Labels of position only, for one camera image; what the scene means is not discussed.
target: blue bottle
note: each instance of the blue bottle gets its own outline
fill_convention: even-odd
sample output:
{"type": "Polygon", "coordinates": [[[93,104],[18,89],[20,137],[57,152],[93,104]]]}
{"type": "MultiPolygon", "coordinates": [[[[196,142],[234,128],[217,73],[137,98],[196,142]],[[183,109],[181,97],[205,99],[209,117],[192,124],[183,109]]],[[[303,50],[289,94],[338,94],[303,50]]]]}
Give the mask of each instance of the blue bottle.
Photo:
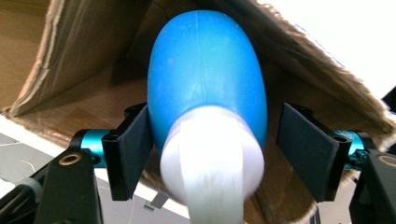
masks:
{"type": "Polygon", "coordinates": [[[241,223],[262,179],[267,109],[254,49],[233,19],[199,10],[163,27],[149,63],[148,113],[164,184],[192,223],[241,223]]]}

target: white bottle cap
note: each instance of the white bottle cap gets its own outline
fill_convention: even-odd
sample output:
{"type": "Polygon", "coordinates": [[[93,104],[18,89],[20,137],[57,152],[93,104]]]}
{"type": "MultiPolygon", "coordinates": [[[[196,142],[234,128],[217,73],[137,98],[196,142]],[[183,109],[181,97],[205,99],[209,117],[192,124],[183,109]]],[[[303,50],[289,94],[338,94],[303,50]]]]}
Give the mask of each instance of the white bottle cap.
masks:
{"type": "Polygon", "coordinates": [[[248,125],[219,106],[181,116],[161,157],[163,182],[189,207],[192,223],[241,223],[244,200],[263,171],[262,150],[248,125]]]}

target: plastic bottle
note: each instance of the plastic bottle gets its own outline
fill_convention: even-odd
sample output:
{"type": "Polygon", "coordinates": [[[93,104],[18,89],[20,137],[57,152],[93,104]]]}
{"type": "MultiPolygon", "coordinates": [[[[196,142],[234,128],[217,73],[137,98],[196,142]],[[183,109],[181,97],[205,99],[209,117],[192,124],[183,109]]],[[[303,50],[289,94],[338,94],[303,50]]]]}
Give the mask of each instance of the plastic bottle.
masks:
{"type": "Polygon", "coordinates": [[[191,222],[241,223],[262,179],[267,109],[254,49],[233,19],[199,10],[163,27],[149,63],[148,113],[164,184],[191,222]]]}

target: cardboard box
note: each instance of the cardboard box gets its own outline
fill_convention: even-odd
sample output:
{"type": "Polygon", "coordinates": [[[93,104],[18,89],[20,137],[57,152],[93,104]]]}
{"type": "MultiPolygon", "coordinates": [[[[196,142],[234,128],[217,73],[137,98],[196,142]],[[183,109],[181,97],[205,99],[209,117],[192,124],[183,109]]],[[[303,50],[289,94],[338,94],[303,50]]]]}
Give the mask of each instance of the cardboard box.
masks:
{"type": "MultiPolygon", "coordinates": [[[[367,132],[381,150],[396,141],[395,118],[380,99],[270,4],[252,0],[2,0],[2,113],[62,147],[80,129],[116,128],[124,108],[147,100],[149,55],[161,28],[199,8],[233,17],[262,67],[269,132],[248,223],[303,220],[316,206],[275,143],[282,102],[311,108],[331,129],[367,132]]],[[[141,182],[166,191],[155,150],[141,182]]]]}

